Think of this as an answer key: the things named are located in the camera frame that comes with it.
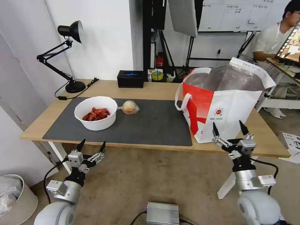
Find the whiteboard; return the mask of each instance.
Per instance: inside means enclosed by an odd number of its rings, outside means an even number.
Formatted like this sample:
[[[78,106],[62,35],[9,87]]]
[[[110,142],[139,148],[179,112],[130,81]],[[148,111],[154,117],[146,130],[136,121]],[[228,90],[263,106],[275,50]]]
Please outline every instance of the whiteboard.
[[[198,31],[260,31],[282,20],[289,1],[204,0]]]

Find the trash can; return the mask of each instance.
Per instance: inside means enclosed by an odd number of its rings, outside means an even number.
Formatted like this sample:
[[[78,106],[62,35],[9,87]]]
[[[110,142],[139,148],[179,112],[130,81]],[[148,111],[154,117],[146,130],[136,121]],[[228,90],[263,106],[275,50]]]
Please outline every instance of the trash can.
[[[2,177],[19,179],[22,183],[22,191],[17,201],[12,205],[12,209],[0,216],[0,225],[19,225],[28,220],[34,213],[38,206],[38,198],[19,175],[9,174]]]

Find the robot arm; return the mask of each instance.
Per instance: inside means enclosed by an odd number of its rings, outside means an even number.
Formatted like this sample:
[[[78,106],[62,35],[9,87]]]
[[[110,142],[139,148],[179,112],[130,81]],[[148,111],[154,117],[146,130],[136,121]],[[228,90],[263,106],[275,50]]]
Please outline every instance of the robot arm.
[[[51,180],[46,189],[58,200],[47,205],[35,218],[34,225],[72,225],[75,208],[84,185],[85,174],[91,167],[97,165],[103,158],[105,142],[99,153],[83,155],[81,150],[85,139],[78,144],[75,150],[67,156],[72,167],[72,172],[63,182]]]
[[[233,162],[232,171],[235,173],[240,192],[237,201],[240,212],[248,225],[286,224],[278,202],[265,192],[258,190],[275,185],[276,181],[273,175],[256,175],[256,167],[251,163],[251,154],[256,147],[254,136],[241,121],[239,122],[243,138],[224,140],[213,123],[213,141],[228,152]]]

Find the concrete floor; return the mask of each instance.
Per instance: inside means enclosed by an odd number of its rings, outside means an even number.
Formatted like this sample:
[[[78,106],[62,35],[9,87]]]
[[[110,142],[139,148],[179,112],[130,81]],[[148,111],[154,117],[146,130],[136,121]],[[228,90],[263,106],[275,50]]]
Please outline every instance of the concrete floor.
[[[283,120],[263,110],[261,116],[275,133],[281,130],[300,135],[299,111],[283,112],[287,114]],[[85,154],[96,151],[95,146],[83,149]],[[86,176],[76,208],[76,225],[129,225],[138,213],[146,210],[148,201],[179,204],[183,218],[195,225],[245,224],[237,208],[236,188],[223,200],[217,197],[218,189],[231,173],[232,162],[226,154],[107,147],[105,156]],[[271,195],[279,202],[286,220],[293,225],[300,224],[300,165],[276,158],[259,159],[278,165],[277,185]],[[274,173],[270,166],[256,166],[258,175]],[[61,169],[50,179],[63,180],[66,175]],[[32,190],[39,204],[25,225],[33,224],[37,213],[47,204],[42,183]],[[144,224],[145,215],[141,215],[135,225]]]

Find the red and white bag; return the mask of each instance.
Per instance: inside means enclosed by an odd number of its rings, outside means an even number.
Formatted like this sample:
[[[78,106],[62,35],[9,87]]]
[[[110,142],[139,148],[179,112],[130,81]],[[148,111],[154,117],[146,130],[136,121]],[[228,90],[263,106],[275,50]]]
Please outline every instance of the red and white bag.
[[[262,91],[273,86],[265,70],[232,58],[227,66],[196,68],[187,75],[176,92],[175,107],[183,111],[198,143],[212,142],[213,122],[222,138],[233,139],[240,132],[239,120],[245,123]]]

